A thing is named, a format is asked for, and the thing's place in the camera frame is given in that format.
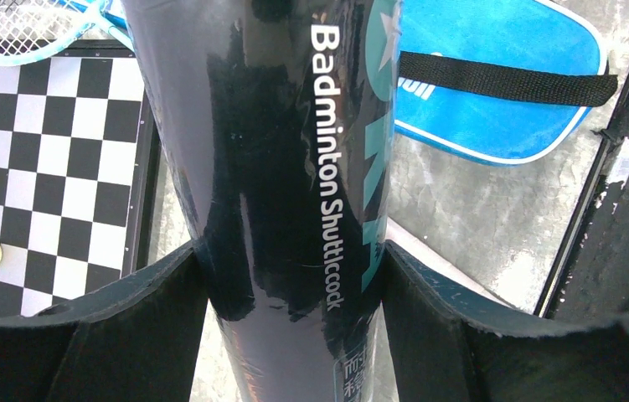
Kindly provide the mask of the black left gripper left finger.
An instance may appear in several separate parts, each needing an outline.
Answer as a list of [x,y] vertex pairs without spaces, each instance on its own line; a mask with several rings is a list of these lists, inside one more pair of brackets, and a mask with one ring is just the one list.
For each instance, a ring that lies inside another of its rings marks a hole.
[[35,316],[0,318],[0,401],[186,401],[207,300],[182,245]]

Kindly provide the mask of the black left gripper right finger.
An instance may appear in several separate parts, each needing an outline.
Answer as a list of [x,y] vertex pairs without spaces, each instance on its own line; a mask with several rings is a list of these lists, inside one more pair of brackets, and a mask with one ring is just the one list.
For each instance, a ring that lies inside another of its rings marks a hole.
[[537,317],[433,271],[393,241],[384,319],[403,401],[629,401],[629,314]]

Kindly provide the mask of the black shuttlecock tube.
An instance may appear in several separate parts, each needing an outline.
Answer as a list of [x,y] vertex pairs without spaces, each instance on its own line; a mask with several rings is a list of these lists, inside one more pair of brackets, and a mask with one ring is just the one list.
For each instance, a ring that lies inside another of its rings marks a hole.
[[398,1],[125,1],[245,401],[370,401]]

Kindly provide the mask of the blue racket bag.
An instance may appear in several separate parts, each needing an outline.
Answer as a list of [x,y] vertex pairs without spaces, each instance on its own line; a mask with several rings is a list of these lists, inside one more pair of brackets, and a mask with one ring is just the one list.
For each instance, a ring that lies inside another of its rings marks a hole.
[[520,165],[553,151],[617,91],[598,29],[553,1],[408,1],[396,131]]

